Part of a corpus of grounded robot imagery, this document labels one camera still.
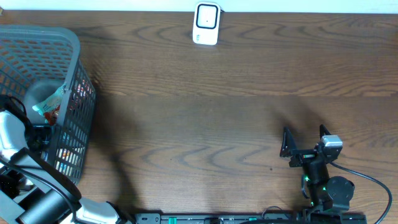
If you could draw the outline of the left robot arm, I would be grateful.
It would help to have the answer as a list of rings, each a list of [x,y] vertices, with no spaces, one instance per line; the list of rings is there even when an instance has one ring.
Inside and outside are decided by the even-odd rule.
[[[83,198],[68,177],[29,150],[33,137],[22,102],[1,96],[1,218],[9,223],[135,223],[112,203]]]

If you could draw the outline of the orange chocolate bar wrapper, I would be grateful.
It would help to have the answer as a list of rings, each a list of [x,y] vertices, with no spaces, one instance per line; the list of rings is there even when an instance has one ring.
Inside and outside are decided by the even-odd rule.
[[[58,114],[60,111],[60,106],[56,107],[54,110],[45,112],[44,113],[44,118],[46,119],[46,122],[50,125],[53,126],[57,122]]]

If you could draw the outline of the pale green snack packet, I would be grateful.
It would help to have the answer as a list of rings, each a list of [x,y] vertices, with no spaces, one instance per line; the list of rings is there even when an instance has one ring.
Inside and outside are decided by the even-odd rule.
[[[45,113],[51,113],[55,111],[63,100],[65,94],[66,83],[57,88],[57,90],[51,94],[44,101],[37,103],[32,107],[32,109],[38,112],[39,115],[44,116]]]

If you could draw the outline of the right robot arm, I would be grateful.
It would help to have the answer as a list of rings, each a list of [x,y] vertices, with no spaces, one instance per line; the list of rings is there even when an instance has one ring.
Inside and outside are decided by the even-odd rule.
[[[342,213],[349,210],[353,198],[354,184],[342,177],[331,177],[327,165],[335,161],[343,149],[343,141],[330,134],[324,125],[320,125],[320,141],[313,149],[299,149],[293,135],[283,129],[280,157],[290,158],[290,167],[301,167],[302,193],[311,200],[312,206],[303,210],[303,219],[314,221],[315,217],[342,220]]]

